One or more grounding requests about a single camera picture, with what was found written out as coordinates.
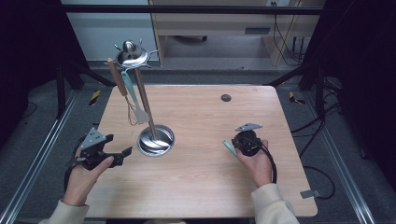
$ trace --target wooden table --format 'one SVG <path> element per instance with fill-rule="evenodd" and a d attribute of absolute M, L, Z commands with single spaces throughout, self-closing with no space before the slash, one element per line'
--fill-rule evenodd
<path fill-rule="evenodd" d="M 254 184 L 222 144 L 247 122 L 263 125 L 256 133 L 269 141 L 277 183 L 296 216 L 317 213 L 314 199 L 300 195 L 310 187 L 273 87 L 146 86 L 146 92 L 155 124 L 172 129 L 175 145 L 161 157 L 144 156 L 136 138 L 148 125 L 129 125 L 126 101 L 114 88 L 99 127 L 104 135 L 114 134 L 104 151 L 134 149 L 122 166 L 100 176 L 87 201 L 87 217 L 254 217 Z M 222 94 L 232 100 L 221 101 Z"/>

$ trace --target metal pole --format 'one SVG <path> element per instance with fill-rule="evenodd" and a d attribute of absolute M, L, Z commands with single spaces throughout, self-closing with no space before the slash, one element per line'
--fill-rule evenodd
<path fill-rule="evenodd" d="M 152 140 L 157 140 L 157 132 L 155 131 L 154 120 L 152 119 L 151 110 L 149 109 L 149 100 L 146 95 L 145 85 L 143 84 L 142 74 L 140 73 L 140 68 L 136 67 L 134 69 L 134 78 L 136 79 L 137 88 L 139 89 L 140 98 L 142 99 L 143 107 L 145 107 L 146 112 L 149 116 L 148 125 L 151 130 Z"/>

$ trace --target wall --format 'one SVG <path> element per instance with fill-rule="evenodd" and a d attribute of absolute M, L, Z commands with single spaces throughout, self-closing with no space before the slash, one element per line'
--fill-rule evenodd
<path fill-rule="evenodd" d="M 63 4 L 109 5 L 105 0 L 62 0 Z M 112 5 L 148 5 L 147 0 L 113 0 Z M 147 51 L 157 49 L 151 17 L 148 13 L 67 13 L 87 61 L 106 61 L 115 58 L 123 41 L 132 39 Z M 151 61 L 158 61 L 153 53 Z"/>

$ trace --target person's left hand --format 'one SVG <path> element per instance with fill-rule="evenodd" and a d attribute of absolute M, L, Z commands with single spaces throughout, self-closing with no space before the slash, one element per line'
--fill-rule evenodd
<path fill-rule="evenodd" d="M 74 167 L 70 174 L 67 190 L 62 202 L 71 206 L 85 205 L 87 196 L 96 183 L 99 175 L 101 175 L 113 161 L 114 157 L 108 157 L 91 171 L 86 170 L 81 164 Z"/>

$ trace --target sleeve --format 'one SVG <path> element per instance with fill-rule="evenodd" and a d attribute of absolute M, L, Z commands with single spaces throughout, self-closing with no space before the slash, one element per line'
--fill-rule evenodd
<path fill-rule="evenodd" d="M 39 224 L 82 224 L 89 208 L 88 205 L 75 207 L 59 201 L 52 216 L 40 221 Z"/>
<path fill-rule="evenodd" d="M 280 195 L 277 184 L 264 185 L 251 193 L 256 223 L 299 223 L 291 204 Z"/>

